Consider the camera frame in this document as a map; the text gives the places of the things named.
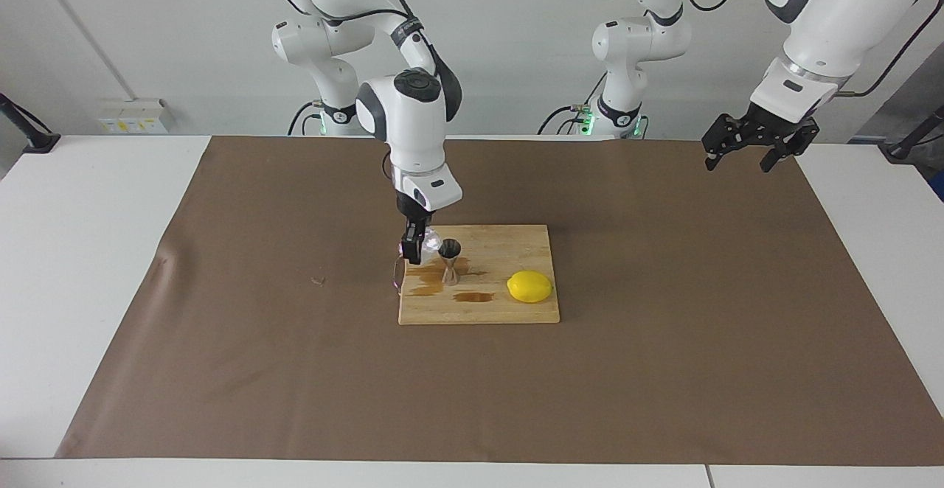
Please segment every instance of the wooden cutting board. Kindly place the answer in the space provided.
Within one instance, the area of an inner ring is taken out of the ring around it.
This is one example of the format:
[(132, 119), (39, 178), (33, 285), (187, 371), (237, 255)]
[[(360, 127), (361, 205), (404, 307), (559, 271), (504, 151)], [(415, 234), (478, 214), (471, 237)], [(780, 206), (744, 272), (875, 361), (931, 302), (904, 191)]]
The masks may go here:
[[(445, 286), (445, 263), (408, 265), (400, 295), (399, 323), (556, 324), (561, 315), (546, 226), (436, 226), (442, 239), (462, 244), (459, 284)], [(547, 300), (518, 302), (506, 286), (518, 271), (545, 274), (554, 287)]]

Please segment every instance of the electrical outlet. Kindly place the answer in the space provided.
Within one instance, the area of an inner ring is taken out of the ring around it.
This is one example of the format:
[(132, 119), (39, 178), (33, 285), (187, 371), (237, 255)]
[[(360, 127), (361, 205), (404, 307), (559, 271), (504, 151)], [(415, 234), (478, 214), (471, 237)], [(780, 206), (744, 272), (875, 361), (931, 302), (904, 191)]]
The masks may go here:
[(159, 99), (102, 102), (98, 122), (108, 134), (168, 134), (173, 118)]

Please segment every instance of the yellow lemon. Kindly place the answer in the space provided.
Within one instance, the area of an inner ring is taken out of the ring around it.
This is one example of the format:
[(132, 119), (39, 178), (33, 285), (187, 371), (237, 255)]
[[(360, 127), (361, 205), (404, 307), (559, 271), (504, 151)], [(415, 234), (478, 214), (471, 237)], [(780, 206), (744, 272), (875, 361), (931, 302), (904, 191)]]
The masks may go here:
[(536, 271), (519, 271), (508, 279), (508, 292), (515, 300), (536, 304), (550, 296), (550, 280)]

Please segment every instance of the brown table cover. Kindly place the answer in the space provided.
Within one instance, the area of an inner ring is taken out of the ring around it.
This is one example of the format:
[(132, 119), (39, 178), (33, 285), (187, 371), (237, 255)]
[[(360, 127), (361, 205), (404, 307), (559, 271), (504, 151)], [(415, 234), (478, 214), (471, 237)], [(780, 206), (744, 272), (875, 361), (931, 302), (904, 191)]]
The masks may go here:
[(58, 455), (944, 464), (792, 160), (449, 142), (465, 199), (435, 223), (548, 225), (563, 322), (399, 327), (384, 151), (214, 138)]

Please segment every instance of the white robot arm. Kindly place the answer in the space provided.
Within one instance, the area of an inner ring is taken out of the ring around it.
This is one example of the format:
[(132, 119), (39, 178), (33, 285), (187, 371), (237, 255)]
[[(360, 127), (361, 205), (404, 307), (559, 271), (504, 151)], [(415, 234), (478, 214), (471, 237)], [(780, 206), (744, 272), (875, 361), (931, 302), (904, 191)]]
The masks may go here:
[(819, 132), (813, 112), (836, 96), (917, 0), (765, 1), (789, 25), (790, 37), (751, 95), (746, 115), (721, 115), (702, 138), (709, 171), (746, 145), (771, 147), (761, 161), (765, 172), (802, 155)]
[[(462, 102), (459, 81), (405, 0), (290, 1), (309, 21), (277, 25), (274, 48), (313, 75), (327, 134), (357, 134), (357, 117), (366, 132), (390, 146), (398, 209), (407, 218), (402, 253), (418, 263), (432, 213), (462, 199), (443, 150), (445, 123)], [(410, 69), (359, 88), (354, 68), (334, 57), (367, 47), (375, 30), (394, 41)]]
[(692, 42), (692, 27), (682, 15), (682, 0), (638, 0), (641, 18), (601, 24), (593, 52), (606, 66), (603, 94), (591, 104), (587, 134), (628, 138), (634, 131), (648, 79), (640, 62), (681, 57)]

